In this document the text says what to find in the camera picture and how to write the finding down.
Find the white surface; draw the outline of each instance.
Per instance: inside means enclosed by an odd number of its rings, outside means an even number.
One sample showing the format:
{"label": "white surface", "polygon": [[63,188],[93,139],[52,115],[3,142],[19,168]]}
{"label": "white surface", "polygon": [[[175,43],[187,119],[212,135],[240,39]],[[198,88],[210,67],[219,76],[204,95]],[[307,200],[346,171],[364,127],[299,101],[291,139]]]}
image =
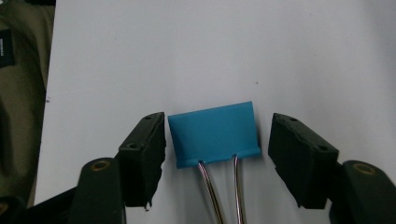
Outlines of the white surface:
{"label": "white surface", "polygon": [[[136,123],[253,101],[262,157],[242,161],[247,222],[329,223],[299,209],[267,155],[274,112],[300,119],[340,162],[367,161],[396,180],[396,2],[58,1],[36,202],[74,187],[80,168],[112,157]],[[130,223],[215,223],[194,169],[166,162],[152,209]],[[236,223],[232,163],[208,166]]]}

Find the screw hole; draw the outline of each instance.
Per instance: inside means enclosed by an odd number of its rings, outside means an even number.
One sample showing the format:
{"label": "screw hole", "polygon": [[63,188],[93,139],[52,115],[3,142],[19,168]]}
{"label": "screw hole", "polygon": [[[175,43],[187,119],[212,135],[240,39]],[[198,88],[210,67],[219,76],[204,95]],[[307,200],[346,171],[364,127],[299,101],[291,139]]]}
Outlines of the screw hole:
{"label": "screw hole", "polygon": [[109,161],[97,161],[91,166],[93,171],[105,170],[110,165]]}
{"label": "screw hole", "polygon": [[0,216],[8,210],[8,203],[0,202]]}
{"label": "screw hole", "polygon": [[319,146],[319,148],[320,148],[320,150],[323,150],[323,151],[327,151],[327,147],[325,147],[325,146]]}
{"label": "screw hole", "polygon": [[356,163],[353,165],[353,168],[358,170],[359,172],[365,174],[365,175],[374,175],[375,174],[375,169],[369,165],[363,164],[363,163]]}
{"label": "screw hole", "polygon": [[127,147],[129,147],[129,148],[136,148],[136,145],[135,145],[134,143],[130,143],[130,144],[128,144]]}

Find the dark fabric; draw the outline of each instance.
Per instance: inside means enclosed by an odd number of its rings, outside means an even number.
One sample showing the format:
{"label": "dark fabric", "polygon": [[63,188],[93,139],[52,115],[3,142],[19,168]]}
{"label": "dark fabric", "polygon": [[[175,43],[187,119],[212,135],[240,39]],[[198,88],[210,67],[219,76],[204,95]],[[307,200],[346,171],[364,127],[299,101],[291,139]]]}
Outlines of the dark fabric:
{"label": "dark fabric", "polygon": [[0,68],[0,197],[27,202],[35,179],[50,63],[54,7],[0,5],[15,64]]}

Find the table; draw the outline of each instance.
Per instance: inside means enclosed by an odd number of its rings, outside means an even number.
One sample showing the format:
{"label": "table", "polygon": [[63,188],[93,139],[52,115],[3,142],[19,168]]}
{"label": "table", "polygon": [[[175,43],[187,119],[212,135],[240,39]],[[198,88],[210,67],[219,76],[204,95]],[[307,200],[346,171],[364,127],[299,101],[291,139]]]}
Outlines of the table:
{"label": "table", "polygon": [[[113,157],[147,114],[254,104],[262,156],[242,161],[248,223],[329,223],[299,209],[267,154],[273,113],[293,116],[396,180],[396,3],[58,1],[36,203]],[[163,177],[132,223],[214,223],[196,169],[176,169],[166,125]],[[232,162],[208,167],[236,223]]]}

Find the black plastic part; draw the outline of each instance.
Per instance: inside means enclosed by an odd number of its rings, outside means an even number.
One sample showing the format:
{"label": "black plastic part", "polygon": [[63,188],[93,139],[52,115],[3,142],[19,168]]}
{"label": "black plastic part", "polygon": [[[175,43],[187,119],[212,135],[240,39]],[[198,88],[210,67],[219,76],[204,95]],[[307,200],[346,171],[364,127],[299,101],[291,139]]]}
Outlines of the black plastic part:
{"label": "black plastic part", "polygon": [[396,223],[396,188],[387,175],[363,161],[343,163],[343,187],[356,223]]}
{"label": "black plastic part", "polygon": [[43,203],[27,210],[27,216],[32,223],[65,224],[69,218],[76,188],[61,193]]}
{"label": "black plastic part", "polygon": [[142,118],[119,148],[122,192],[128,207],[151,205],[165,159],[164,113]]}
{"label": "black plastic part", "polygon": [[126,223],[115,159],[102,158],[84,165],[67,223]]}
{"label": "black plastic part", "polygon": [[332,224],[354,224],[352,212],[348,206],[333,203],[329,213],[330,223]]}
{"label": "black plastic part", "polygon": [[17,197],[0,198],[0,223],[1,224],[25,224],[26,203]]}
{"label": "black plastic part", "polygon": [[40,6],[56,6],[56,0],[25,0],[25,2]]}
{"label": "black plastic part", "polygon": [[268,154],[299,206],[325,207],[338,153],[299,120],[274,114]]}

